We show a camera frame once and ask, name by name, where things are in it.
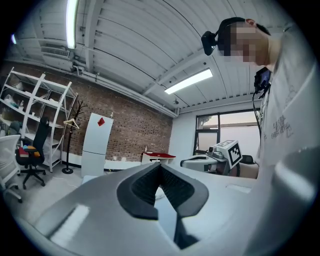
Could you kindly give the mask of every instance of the refrigerator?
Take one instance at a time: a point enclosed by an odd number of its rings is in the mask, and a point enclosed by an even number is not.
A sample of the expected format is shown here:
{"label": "refrigerator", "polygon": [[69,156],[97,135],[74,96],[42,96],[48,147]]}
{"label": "refrigerator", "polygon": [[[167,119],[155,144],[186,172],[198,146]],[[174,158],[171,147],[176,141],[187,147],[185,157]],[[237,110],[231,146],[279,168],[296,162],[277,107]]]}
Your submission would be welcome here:
{"label": "refrigerator", "polygon": [[82,177],[104,174],[108,140],[113,122],[111,118],[91,113],[82,149]]}

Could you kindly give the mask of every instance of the fluorescent light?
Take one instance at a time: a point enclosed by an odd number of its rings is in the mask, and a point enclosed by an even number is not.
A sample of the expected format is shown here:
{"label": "fluorescent light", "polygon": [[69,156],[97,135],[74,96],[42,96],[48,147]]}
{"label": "fluorescent light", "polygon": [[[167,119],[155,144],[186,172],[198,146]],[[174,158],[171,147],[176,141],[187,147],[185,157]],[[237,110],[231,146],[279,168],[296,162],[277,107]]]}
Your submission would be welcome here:
{"label": "fluorescent light", "polygon": [[76,47],[76,19],[79,0],[68,0],[66,4],[66,43],[68,48]]}
{"label": "fluorescent light", "polygon": [[16,38],[15,38],[15,34],[12,34],[12,35],[11,35],[11,41],[12,41],[12,43],[14,43],[15,45],[17,44]]}
{"label": "fluorescent light", "polygon": [[202,80],[205,80],[207,78],[211,78],[213,75],[211,73],[210,68],[206,69],[198,74],[195,74],[181,82],[178,82],[177,84],[175,84],[174,86],[170,87],[169,89],[166,89],[165,92],[167,94],[173,94],[174,92],[181,90],[187,86],[193,85],[195,83],[198,83]]}

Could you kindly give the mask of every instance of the window pane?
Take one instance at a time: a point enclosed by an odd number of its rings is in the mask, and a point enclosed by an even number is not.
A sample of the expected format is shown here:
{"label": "window pane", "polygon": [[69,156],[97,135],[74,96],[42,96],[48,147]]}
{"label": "window pane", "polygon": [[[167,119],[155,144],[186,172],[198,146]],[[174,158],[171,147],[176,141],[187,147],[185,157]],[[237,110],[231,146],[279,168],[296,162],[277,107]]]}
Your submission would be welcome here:
{"label": "window pane", "polygon": [[217,144],[217,135],[216,132],[199,132],[195,150],[207,151],[210,146]]}
{"label": "window pane", "polygon": [[257,120],[254,111],[221,114],[220,127],[256,126]]}
{"label": "window pane", "polygon": [[198,117],[197,129],[218,129],[218,116],[207,115]]}
{"label": "window pane", "polygon": [[220,142],[237,140],[243,155],[257,156],[260,135],[258,126],[221,127]]}

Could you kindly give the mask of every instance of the white t-shirt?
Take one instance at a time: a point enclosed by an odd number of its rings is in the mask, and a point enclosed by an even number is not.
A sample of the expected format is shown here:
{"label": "white t-shirt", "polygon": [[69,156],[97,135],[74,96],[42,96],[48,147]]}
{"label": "white t-shirt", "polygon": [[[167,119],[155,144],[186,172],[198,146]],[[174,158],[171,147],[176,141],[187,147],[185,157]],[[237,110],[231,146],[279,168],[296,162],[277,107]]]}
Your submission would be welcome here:
{"label": "white t-shirt", "polygon": [[297,26],[284,32],[271,87],[261,105],[259,173],[287,154],[320,146],[320,70]]}

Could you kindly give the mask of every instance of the red paper sticker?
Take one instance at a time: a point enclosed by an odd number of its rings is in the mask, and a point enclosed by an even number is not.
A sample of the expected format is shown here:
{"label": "red paper sticker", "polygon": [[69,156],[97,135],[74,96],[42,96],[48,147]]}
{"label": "red paper sticker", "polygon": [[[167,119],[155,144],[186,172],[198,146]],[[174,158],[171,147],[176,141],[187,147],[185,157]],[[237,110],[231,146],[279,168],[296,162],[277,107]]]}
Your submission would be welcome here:
{"label": "red paper sticker", "polygon": [[98,121],[98,125],[102,126],[105,123],[105,120],[101,117],[100,120]]}

